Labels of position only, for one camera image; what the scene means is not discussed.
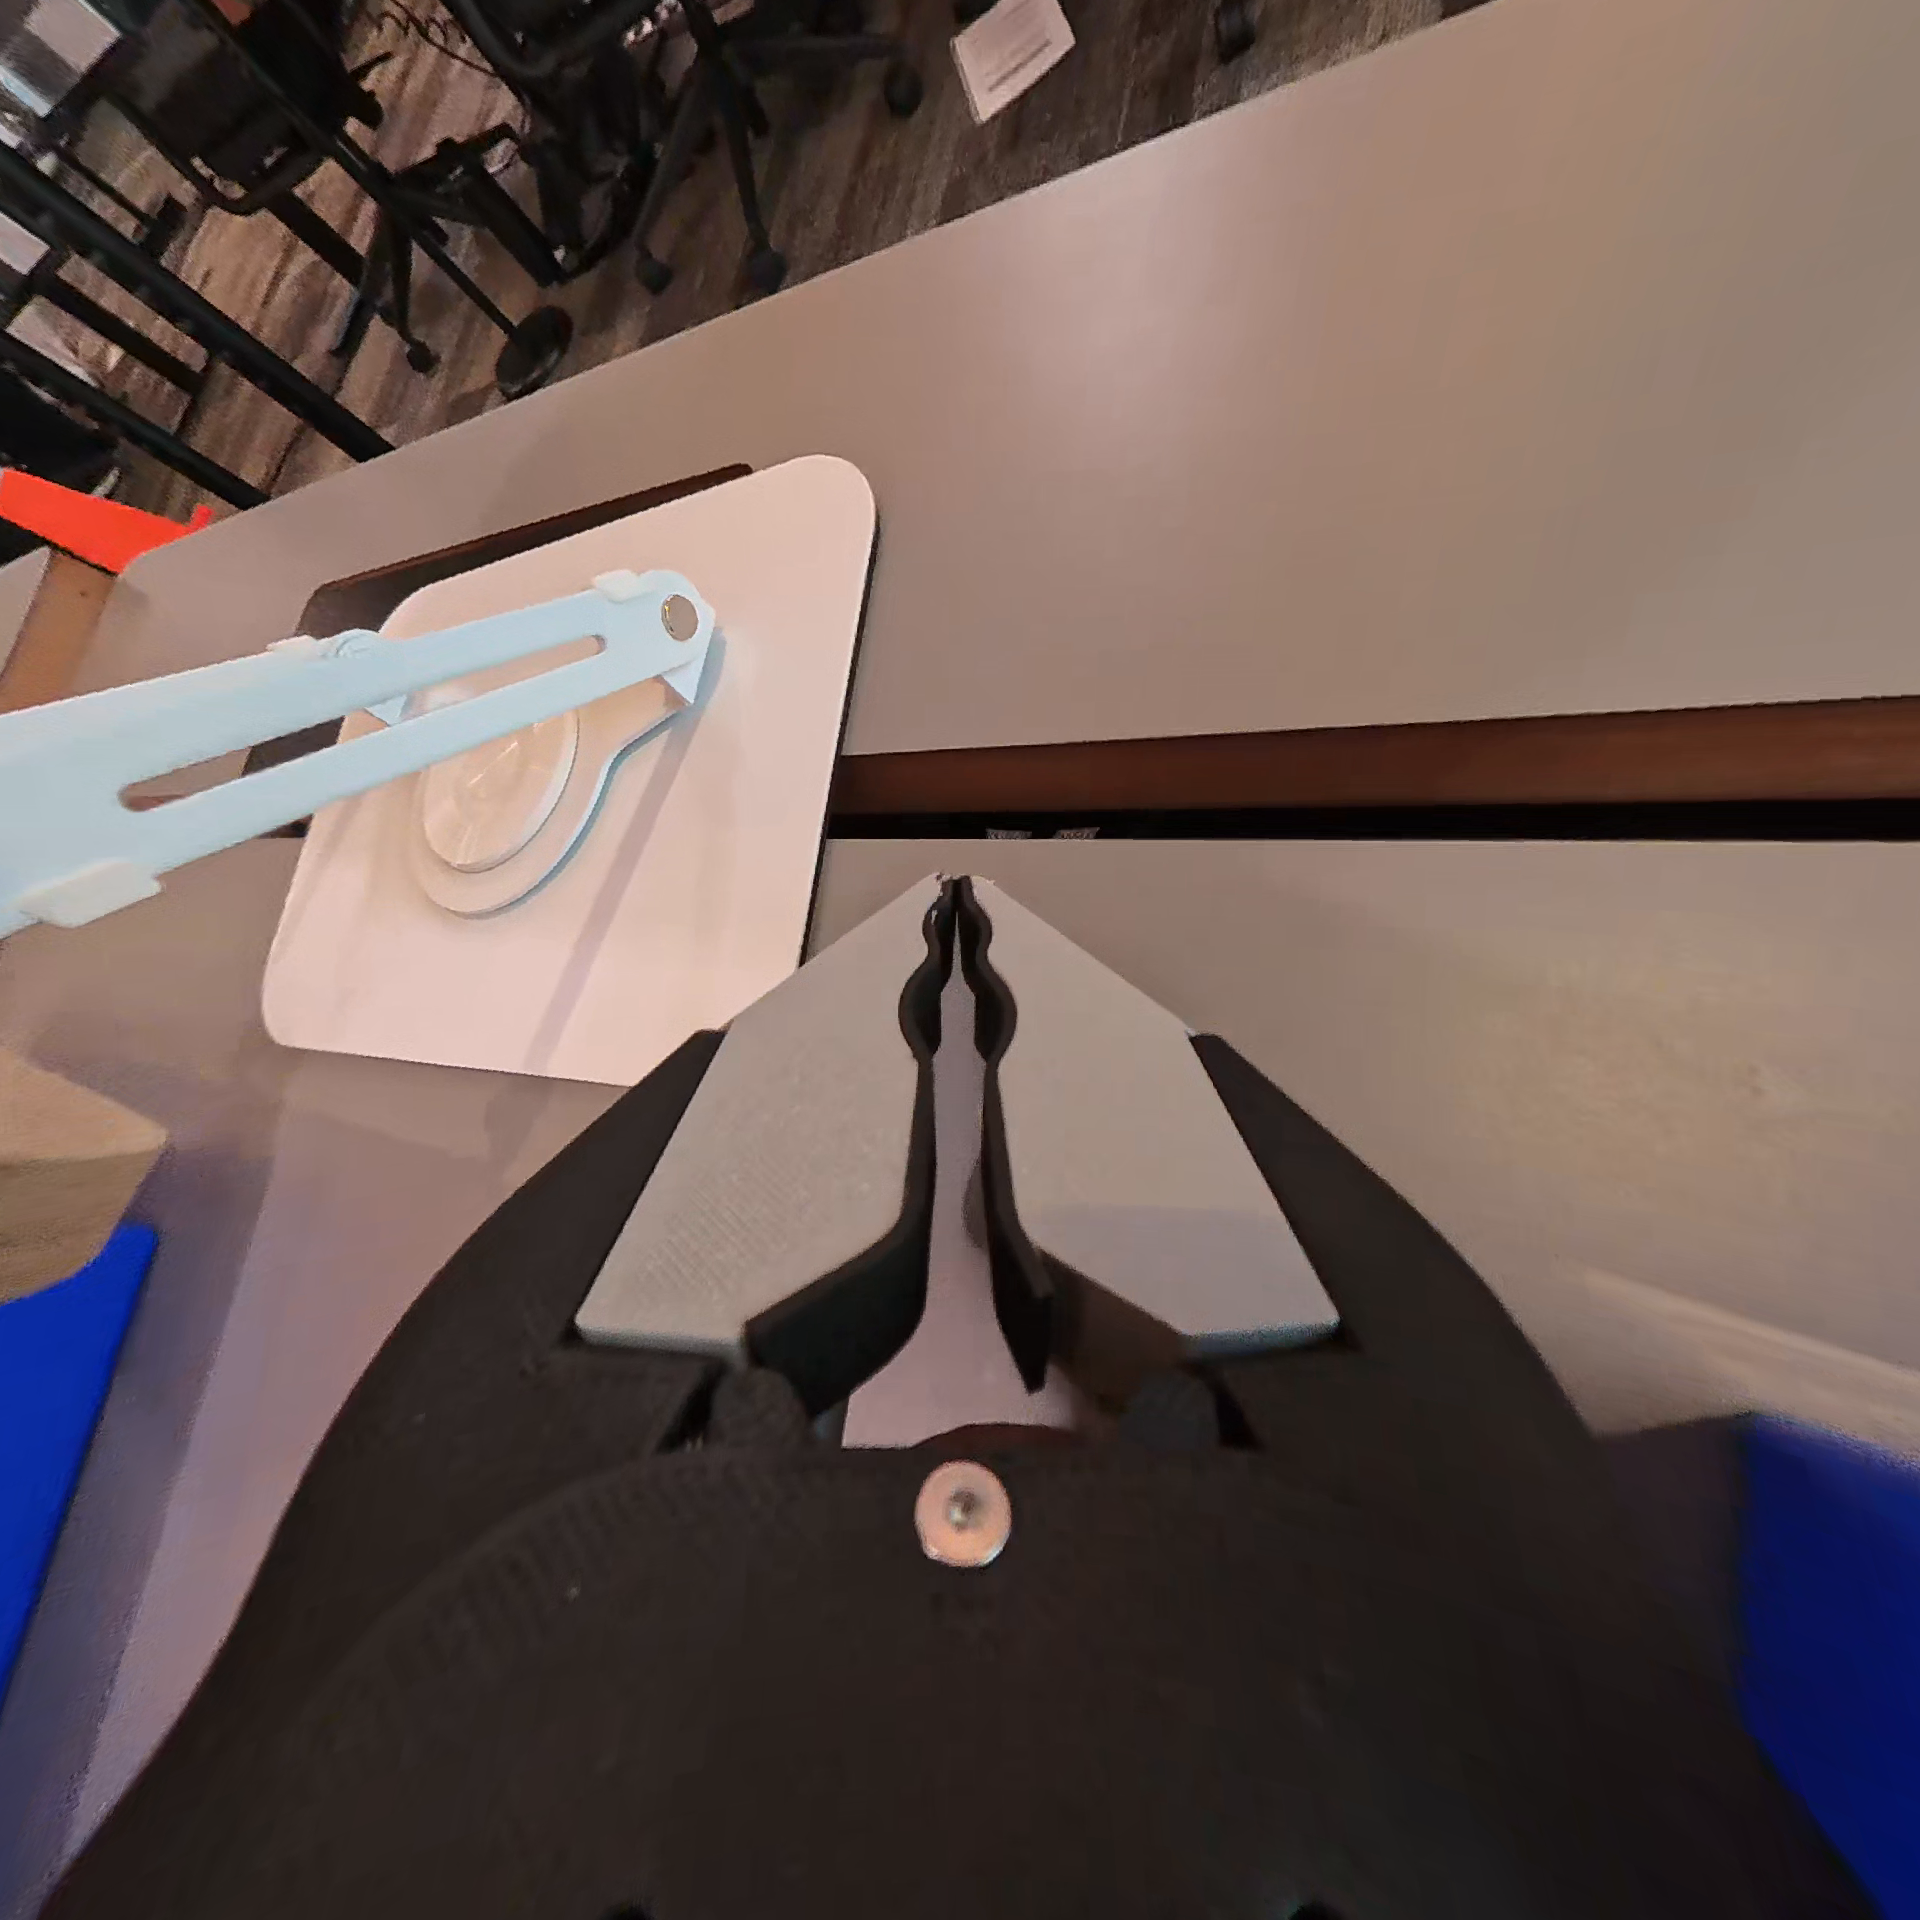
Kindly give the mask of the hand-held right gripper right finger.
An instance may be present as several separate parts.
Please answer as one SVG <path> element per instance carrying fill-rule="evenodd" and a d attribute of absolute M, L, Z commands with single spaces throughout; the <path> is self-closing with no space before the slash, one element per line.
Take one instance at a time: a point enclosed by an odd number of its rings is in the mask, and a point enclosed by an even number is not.
<path fill-rule="evenodd" d="M 1188 1360 L 1327 1338 L 1337 1308 L 1196 1033 L 980 877 L 960 877 L 980 1061 L 977 1223 L 1018 1379 L 1132 1395 Z"/>

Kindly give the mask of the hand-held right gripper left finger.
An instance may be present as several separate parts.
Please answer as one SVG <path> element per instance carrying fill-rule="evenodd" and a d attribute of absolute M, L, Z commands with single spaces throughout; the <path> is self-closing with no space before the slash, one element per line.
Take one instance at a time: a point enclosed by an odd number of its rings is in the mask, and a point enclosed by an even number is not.
<path fill-rule="evenodd" d="M 576 1312 L 846 1404 L 917 1332 L 952 901 L 922 877 L 732 1020 Z"/>

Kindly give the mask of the blue divided plastic bin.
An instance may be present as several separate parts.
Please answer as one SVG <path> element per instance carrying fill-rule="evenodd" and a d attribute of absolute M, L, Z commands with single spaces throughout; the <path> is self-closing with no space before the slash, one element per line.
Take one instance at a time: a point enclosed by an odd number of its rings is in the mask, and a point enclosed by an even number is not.
<path fill-rule="evenodd" d="M 1884 1916 L 1917 1916 L 1917 1469 L 1844 1433 L 1741 1433 L 1746 1731 Z"/>

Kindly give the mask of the brown-edged grey desk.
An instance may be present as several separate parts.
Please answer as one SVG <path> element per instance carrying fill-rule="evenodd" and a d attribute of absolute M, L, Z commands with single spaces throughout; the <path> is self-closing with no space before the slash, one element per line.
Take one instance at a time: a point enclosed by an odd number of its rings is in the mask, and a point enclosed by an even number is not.
<path fill-rule="evenodd" d="M 1485 4 L 241 513 L 72 689 L 832 453 L 841 833 L 1916 840 L 1916 4 Z"/>

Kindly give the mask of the white document stand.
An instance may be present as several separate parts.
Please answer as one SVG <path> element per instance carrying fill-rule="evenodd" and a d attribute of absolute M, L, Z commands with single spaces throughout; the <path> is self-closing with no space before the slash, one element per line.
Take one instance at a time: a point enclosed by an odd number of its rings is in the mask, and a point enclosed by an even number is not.
<path fill-rule="evenodd" d="M 806 456 L 167 680 L 4 714 L 4 936 L 309 821 L 288 1049 L 628 1087 L 798 962 L 877 538 Z"/>

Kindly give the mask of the black rectangular pad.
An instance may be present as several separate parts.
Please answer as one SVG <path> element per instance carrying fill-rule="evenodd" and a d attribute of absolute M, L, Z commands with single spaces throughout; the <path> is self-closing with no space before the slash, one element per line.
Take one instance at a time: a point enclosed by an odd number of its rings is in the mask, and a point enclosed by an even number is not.
<path fill-rule="evenodd" d="M 322 637 L 344 632 L 377 632 L 408 594 L 422 588 L 497 561 L 516 559 L 518 554 L 528 554 L 541 545 L 576 538 L 607 521 L 648 513 L 652 508 L 661 508 L 673 498 L 714 489 L 749 474 L 749 465 L 725 465 L 641 491 L 607 497 L 543 520 L 528 520 L 501 532 L 474 536 L 408 561 L 373 567 L 350 578 L 324 583 L 309 597 L 300 632 Z"/>

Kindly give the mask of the orange red sheet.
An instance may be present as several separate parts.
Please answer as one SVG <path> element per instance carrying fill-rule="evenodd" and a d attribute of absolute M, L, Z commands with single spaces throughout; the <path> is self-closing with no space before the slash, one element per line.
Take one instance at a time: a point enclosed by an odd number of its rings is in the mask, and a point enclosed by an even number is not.
<path fill-rule="evenodd" d="M 2 468 L 2 521 L 37 545 L 119 577 L 135 561 L 207 528 L 215 514 L 198 506 L 184 521 L 167 520 L 26 472 Z"/>

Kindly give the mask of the black office chair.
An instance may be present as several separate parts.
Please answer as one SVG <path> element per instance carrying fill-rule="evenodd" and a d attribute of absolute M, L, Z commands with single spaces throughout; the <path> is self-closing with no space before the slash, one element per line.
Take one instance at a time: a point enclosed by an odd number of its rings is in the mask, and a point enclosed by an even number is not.
<path fill-rule="evenodd" d="M 373 76 L 390 53 L 351 55 L 353 4 L 159 4 L 135 81 L 119 105 L 132 125 L 217 211 L 269 213 L 351 287 L 346 322 L 329 349 L 356 354 L 384 320 L 414 372 L 439 356 L 414 324 L 415 241 L 384 175 L 353 132 L 382 130 Z M 366 248 L 334 231 L 301 189 L 335 168 L 374 207 Z"/>
<path fill-rule="evenodd" d="M 633 272 L 648 298 L 671 283 L 671 268 L 653 252 L 653 234 L 705 136 L 714 132 L 746 234 L 742 276 L 749 292 L 767 298 L 781 288 L 785 260 L 761 213 L 751 143 L 767 136 L 769 122 L 756 83 L 808 72 L 833 79 L 876 65 L 888 115 L 904 119 L 922 103 L 922 76 L 902 40 L 870 32 L 865 8 L 856 2 L 753 2 L 732 18 L 719 18 L 717 4 L 686 2 L 680 23 L 693 55 L 636 218 Z"/>

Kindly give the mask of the white paper sheet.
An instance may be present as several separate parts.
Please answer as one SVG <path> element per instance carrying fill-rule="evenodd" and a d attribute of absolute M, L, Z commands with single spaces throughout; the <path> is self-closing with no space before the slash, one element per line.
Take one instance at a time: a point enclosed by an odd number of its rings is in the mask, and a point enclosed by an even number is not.
<path fill-rule="evenodd" d="M 954 4 L 951 61 L 975 125 L 1015 105 L 1073 49 L 1060 2 Z"/>

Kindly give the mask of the black metal table frame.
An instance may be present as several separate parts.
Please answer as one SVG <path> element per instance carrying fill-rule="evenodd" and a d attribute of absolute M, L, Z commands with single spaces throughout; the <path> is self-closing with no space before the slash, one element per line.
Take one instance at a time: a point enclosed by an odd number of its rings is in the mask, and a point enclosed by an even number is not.
<path fill-rule="evenodd" d="M 122 354 L 135 356 L 148 370 L 198 394 L 202 370 L 228 368 L 247 384 L 273 400 L 285 413 L 318 432 L 335 451 L 358 465 L 374 461 L 393 447 L 353 417 L 332 394 L 300 372 L 244 331 L 217 304 L 196 288 L 181 282 L 138 242 L 117 231 L 108 219 L 74 200 L 58 181 L 46 176 L 39 164 L 21 152 L 2 149 L 2 207 L 14 226 L 41 242 L 41 264 L 18 282 L 26 298 L 50 298 L 61 311 L 82 307 L 82 322 L 113 341 Z M 117 313 L 88 304 L 74 288 L 56 276 L 58 266 L 79 258 L 102 276 L 110 276 L 132 300 L 145 307 L 158 320 L 202 349 L 202 370 L 184 370 L 172 354 L 161 353 L 144 333 L 125 324 Z M 238 474 L 213 461 L 177 432 L 144 419 L 104 389 L 88 384 L 74 370 L 56 364 L 48 353 L 14 336 L 16 303 L 4 300 L 4 368 L 41 397 L 55 400 L 82 413 L 119 443 L 128 443 L 151 460 L 177 474 L 198 491 L 218 498 L 236 511 L 250 511 L 268 504 L 268 497 Z"/>

